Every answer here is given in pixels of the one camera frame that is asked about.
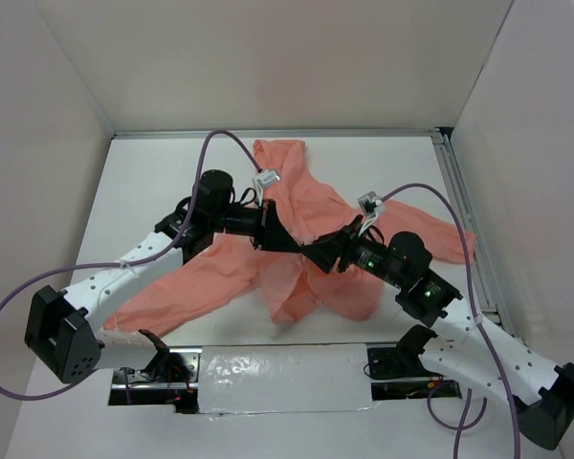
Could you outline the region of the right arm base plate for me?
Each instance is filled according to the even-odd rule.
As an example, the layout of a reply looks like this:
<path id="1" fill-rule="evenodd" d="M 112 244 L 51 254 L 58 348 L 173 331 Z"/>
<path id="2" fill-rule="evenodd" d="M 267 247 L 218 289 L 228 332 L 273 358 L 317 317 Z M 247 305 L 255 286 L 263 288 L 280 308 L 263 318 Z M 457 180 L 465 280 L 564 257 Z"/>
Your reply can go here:
<path id="1" fill-rule="evenodd" d="M 453 380 L 426 370 L 412 354 L 396 343 L 366 347 L 367 362 L 363 372 L 370 382 L 375 402 L 460 398 L 459 385 Z"/>

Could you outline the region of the pink jacket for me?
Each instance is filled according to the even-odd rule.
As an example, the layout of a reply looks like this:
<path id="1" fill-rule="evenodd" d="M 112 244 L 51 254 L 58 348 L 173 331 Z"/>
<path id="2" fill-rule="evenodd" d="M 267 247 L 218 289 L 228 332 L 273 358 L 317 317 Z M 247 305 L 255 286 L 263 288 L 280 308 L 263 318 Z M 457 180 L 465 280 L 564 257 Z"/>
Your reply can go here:
<path id="1" fill-rule="evenodd" d="M 185 266 L 128 300 L 104 321 L 104 329 L 146 329 L 164 336 L 252 287 L 261 290 L 276 324 L 296 323 L 320 306 L 350 320 L 370 319 L 379 309 L 383 280 L 339 261 L 348 243 L 358 238 L 348 225 L 361 213 L 313 176 L 306 153 L 300 140 L 254 142 L 259 165 L 280 176 L 266 194 L 295 239 L 295 252 L 257 250 L 243 236 L 220 234 Z"/>

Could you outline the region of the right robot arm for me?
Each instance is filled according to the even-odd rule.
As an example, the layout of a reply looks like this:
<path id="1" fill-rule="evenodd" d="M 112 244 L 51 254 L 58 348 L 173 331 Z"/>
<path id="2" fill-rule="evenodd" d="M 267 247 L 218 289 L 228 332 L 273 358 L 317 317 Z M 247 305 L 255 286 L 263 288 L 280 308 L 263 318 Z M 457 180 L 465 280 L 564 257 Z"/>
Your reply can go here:
<path id="1" fill-rule="evenodd" d="M 519 432 L 535 445 L 558 447 L 574 420 L 574 364 L 560 365 L 512 337 L 435 273 L 431 253 L 409 231 L 388 245 L 360 235 L 359 223 L 302 247 L 322 271 L 357 267 L 397 288 L 396 302 L 417 325 L 398 362 L 410 375 L 441 373 L 515 412 Z"/>

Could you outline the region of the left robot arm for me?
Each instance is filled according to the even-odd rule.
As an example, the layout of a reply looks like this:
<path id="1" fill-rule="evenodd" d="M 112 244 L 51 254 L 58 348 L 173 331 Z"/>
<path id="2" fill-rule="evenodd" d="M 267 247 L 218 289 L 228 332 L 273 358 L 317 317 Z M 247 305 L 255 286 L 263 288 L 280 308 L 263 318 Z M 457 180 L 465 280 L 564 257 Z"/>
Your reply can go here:
<path id="1" fill-rule="evenodd" d="M 276 170 L 253 179 L 255 201 L 234 199 L 232 176 L 204 172 L 191 196 L 181 200 L 146 238 L 115 265 L 57 291 L 38 290 L 31 303 L 26 345 L 66 384 L 81 382 L 106 355 L 102 324 L 124 303 L 208 248 L 215 234 L 246 236 L 255 249 L 297 253 L 298 243 L 280 223 L 276 202 L 264 191 L 279 182 Z"/>

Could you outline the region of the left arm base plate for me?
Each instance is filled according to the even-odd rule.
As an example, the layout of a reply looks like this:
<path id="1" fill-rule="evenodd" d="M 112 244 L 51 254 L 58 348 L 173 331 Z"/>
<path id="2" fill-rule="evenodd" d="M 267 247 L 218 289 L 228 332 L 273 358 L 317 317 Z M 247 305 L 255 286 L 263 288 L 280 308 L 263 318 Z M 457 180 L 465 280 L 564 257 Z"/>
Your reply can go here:
<path id="1" fill-rule="evenodd" d="M 201 347 L 172 347 L 142 369 L 116 369 L 109 406 L 170 406 L 176 413 L 197 414 Z"/>

